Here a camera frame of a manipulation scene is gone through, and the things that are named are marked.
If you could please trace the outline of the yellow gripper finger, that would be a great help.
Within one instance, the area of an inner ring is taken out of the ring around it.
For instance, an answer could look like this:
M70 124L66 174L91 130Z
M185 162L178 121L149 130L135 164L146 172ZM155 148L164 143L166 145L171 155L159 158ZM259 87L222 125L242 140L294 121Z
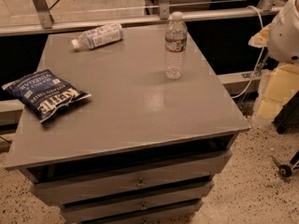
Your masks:
M257 116L273 120L291 98L299 92L299 64L279 63L262 87Z
M254 48L266 48L268 42L269 25L266 25L249 40L249 45Z

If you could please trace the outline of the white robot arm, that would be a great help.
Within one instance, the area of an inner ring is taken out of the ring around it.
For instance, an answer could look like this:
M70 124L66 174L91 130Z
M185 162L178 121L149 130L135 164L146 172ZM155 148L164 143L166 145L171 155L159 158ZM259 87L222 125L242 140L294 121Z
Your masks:
M249 45L267 47L278 62L262 91L256 114L273 120L299 91L299 0L288 0L270 24L252 36Z

